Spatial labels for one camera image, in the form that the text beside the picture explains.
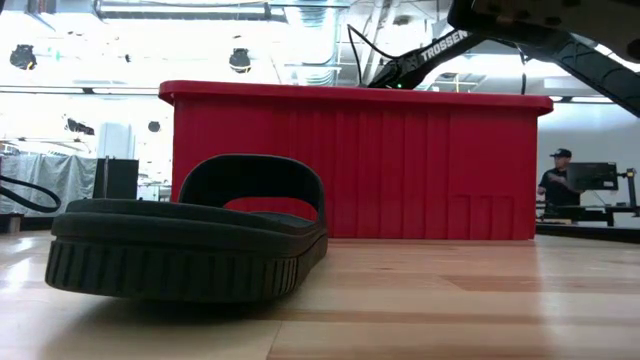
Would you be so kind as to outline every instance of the black sandal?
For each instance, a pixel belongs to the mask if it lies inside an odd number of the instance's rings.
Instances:
[[[289,197],[317,211],[224,209],[244,197]],[[327,251],[318,175],[287,158],[222,155],[186,178],[178,204],[79,200],[53,224],[45,281],[86,294],[194,302],[252,302],[297,288]]]

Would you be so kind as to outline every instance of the bin rim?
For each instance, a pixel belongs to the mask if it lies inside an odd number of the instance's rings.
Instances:
[[[538,116],[553,111],[548,96],[483,93],[446,93],[357,87],[321,87],[224,83],[173,80],[160,84],[159,97],[174,105],[176,99],[209,96],[243,96],[245,98],[290,98],[292,100],[334,100],[344,102],[377,102],[386,104],[491,106],[535,110]]]

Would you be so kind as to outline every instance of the table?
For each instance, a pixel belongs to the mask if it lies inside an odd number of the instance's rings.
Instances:
[[[544,205],[537,205],[536,209],[545,209]],[[546,219],[564,219],[568,216],[562,214],[562,211],[568,212],[574,221],[594,221],[594,222],[606,222],[607,226],[615,226],[614,214],[616,213],[638,213],[640,207],[631,206],[613,206],[613,205],[567,205],[567,206],[555,206],[554,210],[560,211],[560,214],[549,215],[544,214]]]
[[[640,247],[339,240],[262,306],[141,303],[43,283],[51,238],[0,236],[0,359],[637,359]]]

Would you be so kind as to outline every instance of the red plastic bin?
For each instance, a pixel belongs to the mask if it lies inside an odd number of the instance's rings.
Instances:
[[[322,178],[331,236],[531,239],[547,97],[169,81],[173,192],[225,153],[291,157]],[[249,199],[240,210],[313,216]]]

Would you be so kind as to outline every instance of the cable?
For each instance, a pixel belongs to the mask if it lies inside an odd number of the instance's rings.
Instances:
[[[520,46],[517,44],[514,45],[516,45],[516,48],[518,48],[518,51],[520,52],[520,62],[522,62],[522,88],[520,89],[520,95],[524,95],[527,92],[527,72],[524,70],[527,60],[525,59],[524,52],[522,52]]]
[[[356,45],[353,43],[353,37],[351,36],[352,29],[353,27],[351,25],[347,25],[349,43],[351,44],[351,50],[353,51],[353,56],[355,56],[356,58],[356,66],[358,67],[358,85],[362,85],[362,69],[360,69],[360,58],[358,56],[358,51],[356,50]]]
[[[358,51],[356,50],[356,45],[353,42],[353,37],[351,33],[354,32],[362,41],[364,41],[367,45],[369,45],[373,50],[377,51],[380,55],[389,58],[389,59],[398,59],[398,56],[391,56],[384,51],[380,50],[375,44],[373,44],[369,39],[367,39],[362,33],[351,25],[347,25],[347,34],[349,35],[349,43],[351,44],[351,50],[353,51],[353,55],[356,58],[356,65],[358,67],[358,83],[362,85],[362,68],[360,67],[360,59],[358,57]]]
[[[40,191],[45,193],[45,195],[49,196],[53,202],[56,203],[55,206],[43,206],[43,205],[38,205],[36,203],[33,203],[25,198],[23,198],[22,196],[14,193],[13,191],[0,186],[0,195],[6,196],[9,199],[17,202],[18,204],[29,208],[31,210],[35,210],[35,211],[39,211],[39,212],[43,212],[43,213],[53,213],[58,211],[58,209],[60,209],[60,206],[62,205],[62,202],[60,201],[60,198],[54,194],[52,191],[43,188],[42,186],[38,186],[36,184],[30,184],[28,182],[24,182],[24,181],[20,181],[20,180],[16,180],[16,179],[12,179],[6,176],[2,176],[0,175],[0,180],[8,182],[8,183],[12,183],[12,184],[16,184],[16,185],[22,185],[28,188],[32,188],[34,190]]]
[[[594,190],[591,190],[591,192],[593,193],[593,195],[595,195],[598,198],[598,200],[600,200],[602,205],[607,206],[607,203],[604,200],[602,200],[602,198],[600,197],[600,195],[598,195],[597,192],[595,192]]]

